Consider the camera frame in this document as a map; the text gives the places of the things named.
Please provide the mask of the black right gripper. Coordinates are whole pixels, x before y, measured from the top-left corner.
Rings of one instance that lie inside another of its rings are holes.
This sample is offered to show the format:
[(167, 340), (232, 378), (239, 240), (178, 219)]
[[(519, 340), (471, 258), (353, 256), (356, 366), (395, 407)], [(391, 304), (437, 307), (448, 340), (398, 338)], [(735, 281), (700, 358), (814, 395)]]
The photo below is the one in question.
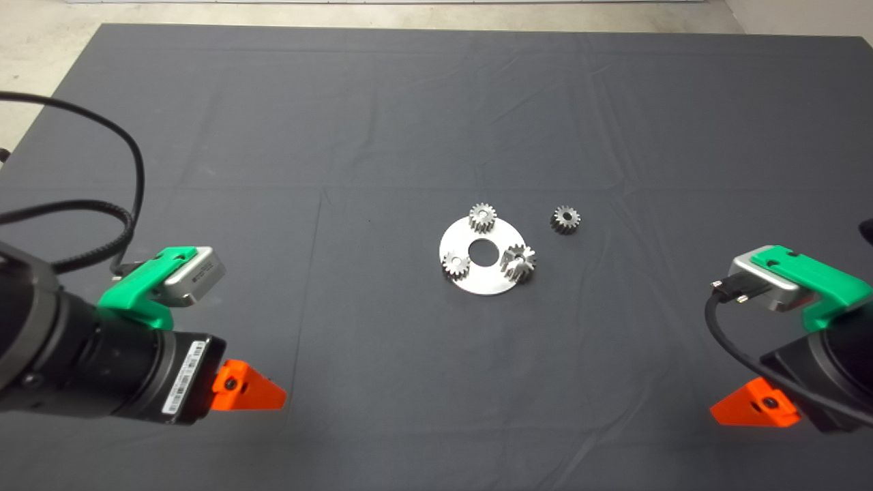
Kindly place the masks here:
[[(849, 375), (824, 333), (810, 333), (789, 342), (761, 355), (760, 361), (812, 393), (871, 413), (871, 383), (861, 382), (859, 375)], [(801, 412), (822, 433), (849, 433), (863, 427), (792, 392), (786, 395), (764, 377), (755, 377), (709, 408), (721, 426), (740, 427), (790, 427), (801, 422)]]

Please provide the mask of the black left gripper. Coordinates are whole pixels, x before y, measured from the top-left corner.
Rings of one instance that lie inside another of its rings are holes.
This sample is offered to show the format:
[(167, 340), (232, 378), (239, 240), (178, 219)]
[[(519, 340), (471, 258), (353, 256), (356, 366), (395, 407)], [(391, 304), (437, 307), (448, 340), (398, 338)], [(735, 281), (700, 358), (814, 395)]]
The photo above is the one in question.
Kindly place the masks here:
[(194, 425), (213, 411), (278, 411), (288, 394), (249, 366), (229, 359), (226, 342), (210, 333), (159, 331), (149, 379), (129, 402), (130, 419)]

